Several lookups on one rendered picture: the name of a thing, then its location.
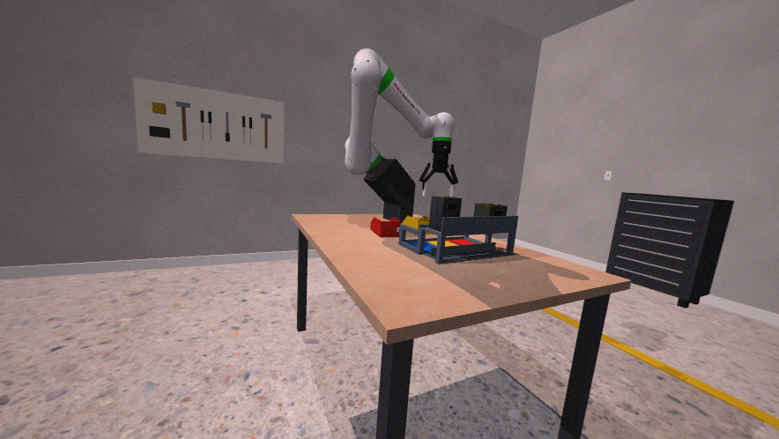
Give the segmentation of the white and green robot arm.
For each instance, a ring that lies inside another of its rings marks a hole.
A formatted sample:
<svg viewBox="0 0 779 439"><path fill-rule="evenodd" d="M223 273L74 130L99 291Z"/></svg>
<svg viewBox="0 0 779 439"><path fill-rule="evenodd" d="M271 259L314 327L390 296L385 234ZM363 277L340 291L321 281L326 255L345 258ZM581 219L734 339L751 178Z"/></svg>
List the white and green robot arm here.
<svg viewBox="0 0 779 439"><path fill-rule="evenodd" d="M354 175L371 179L390 162L371 143L377 95L382 96L422 138L433 138L432 153L450 154L455 120L449 113L429 116L405 91L385 62L369 48L360 50L352 68L352 123L345 142L345 166ZM433 136L434 135L434 136Z"/></svg>

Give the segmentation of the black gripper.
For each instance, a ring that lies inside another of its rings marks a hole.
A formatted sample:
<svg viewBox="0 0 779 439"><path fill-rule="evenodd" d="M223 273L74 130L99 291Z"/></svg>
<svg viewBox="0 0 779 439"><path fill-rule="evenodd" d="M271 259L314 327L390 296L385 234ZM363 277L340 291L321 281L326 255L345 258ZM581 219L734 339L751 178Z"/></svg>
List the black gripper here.
<svg viewBox="0 0 779 439"><path fill-rule="evenodd" d="M455 170L454 170L454 165L448 165L448 161L449 161L449 155L448 154L435 153L434 157L433 157L433 164L427 163L427 166L426 166L423 174L419 178L419 180L422 182L422 189L423 189L422 196L426 195L426 187L427 187L426 181L436 172L436 173L444 173L447 176L447 178L449 179L449 181L451 183L450 184L449 196L453 197L455 184L458 183L458 180L457 180L456 173L455 173ZM433 170L424 179L424 177L427 174L428 169L431 166L433 167ZM447 168L449 168L450 173L451 173L453 179L450 176Z"/></svg>

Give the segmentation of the yellow bin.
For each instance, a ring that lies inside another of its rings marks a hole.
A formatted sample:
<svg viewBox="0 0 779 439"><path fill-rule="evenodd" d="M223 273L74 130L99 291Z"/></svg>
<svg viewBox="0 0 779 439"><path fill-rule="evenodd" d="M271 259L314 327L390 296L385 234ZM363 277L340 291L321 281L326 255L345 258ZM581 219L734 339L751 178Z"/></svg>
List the yellow bin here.
<svg viewBox="0 0 779 439"><path fill-rule="evenodd" d="M422 224L429 224L429 218L426 216L423 216L421 219L415 219L413 217L407 216L404 221L403 225L413 227L419 230L419 225Z"/></svg>

